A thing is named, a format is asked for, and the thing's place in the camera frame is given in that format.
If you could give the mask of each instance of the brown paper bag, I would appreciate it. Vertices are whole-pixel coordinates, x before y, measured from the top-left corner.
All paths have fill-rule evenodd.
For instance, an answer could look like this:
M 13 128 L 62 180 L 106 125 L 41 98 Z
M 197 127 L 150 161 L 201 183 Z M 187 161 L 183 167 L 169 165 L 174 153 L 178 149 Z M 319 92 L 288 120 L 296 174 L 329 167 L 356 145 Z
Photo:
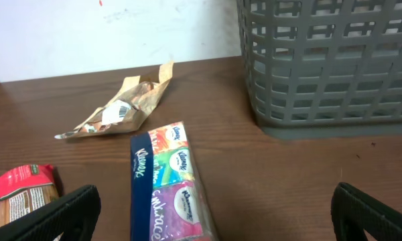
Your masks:
M 136 131 L 156 108 L 173 76 L 173 62 L 142 76 L 126 77 L 121 89 L 73 131 L 56 139 Z

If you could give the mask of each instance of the white wall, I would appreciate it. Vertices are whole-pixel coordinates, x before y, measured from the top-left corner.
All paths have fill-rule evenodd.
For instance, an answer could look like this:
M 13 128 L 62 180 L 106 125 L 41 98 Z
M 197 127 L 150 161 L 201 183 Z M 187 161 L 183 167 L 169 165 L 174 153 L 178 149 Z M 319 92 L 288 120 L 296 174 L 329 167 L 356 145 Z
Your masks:
M 0 81 L 240 55 L 236 0 L 0 0 Z

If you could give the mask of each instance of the colorful packaging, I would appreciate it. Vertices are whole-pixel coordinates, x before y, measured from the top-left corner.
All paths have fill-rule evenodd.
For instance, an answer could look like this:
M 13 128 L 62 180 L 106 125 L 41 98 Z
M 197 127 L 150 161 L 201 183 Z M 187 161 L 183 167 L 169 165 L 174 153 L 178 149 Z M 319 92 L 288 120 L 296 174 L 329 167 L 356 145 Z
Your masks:
M 131 240 L 217 240 L 182 122 L 131 137 Z
M 194 184 L 183 182 L 153 190 L 150 237 L 180 240 L 203 235 Z
M 0 227 L 58 199 L 53 169 L 23 165 L 0 177 Z
M 188 140 L 182 122 L 149 131 L 149 136 L 152 140 L 153 154 L 188 147 Z
M 194 180 L 189 148 L 159 153 L 153 157 L 153 188 Z

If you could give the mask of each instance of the crumpled paper bag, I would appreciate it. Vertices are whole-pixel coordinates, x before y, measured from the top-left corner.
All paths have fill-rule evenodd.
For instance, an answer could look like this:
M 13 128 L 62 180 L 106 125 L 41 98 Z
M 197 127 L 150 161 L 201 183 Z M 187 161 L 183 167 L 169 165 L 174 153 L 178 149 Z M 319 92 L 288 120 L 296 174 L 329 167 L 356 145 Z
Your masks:
M 173 76 L 173 62 L 142 76 L 126 77 L 121 89 L 73 131 L 56 139 L 136 131 L 156 108 Z

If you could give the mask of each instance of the food wrapper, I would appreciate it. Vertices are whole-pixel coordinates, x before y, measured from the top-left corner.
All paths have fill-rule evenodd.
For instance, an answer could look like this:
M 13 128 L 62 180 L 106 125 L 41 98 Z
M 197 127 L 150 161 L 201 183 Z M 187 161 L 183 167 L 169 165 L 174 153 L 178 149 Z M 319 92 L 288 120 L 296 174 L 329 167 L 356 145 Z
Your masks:
M 131 137 L 131 240 L 218 240 L 182 122 Z
M 23 165 L 0 177 L 0 227 L 58 199 L 53 170 L 51 165 Z
M 152 113 L 173 76 L 173 62 L 142 76 L 126 77 L 121 89 L 73 131 L 56 139 L 136 131 Z

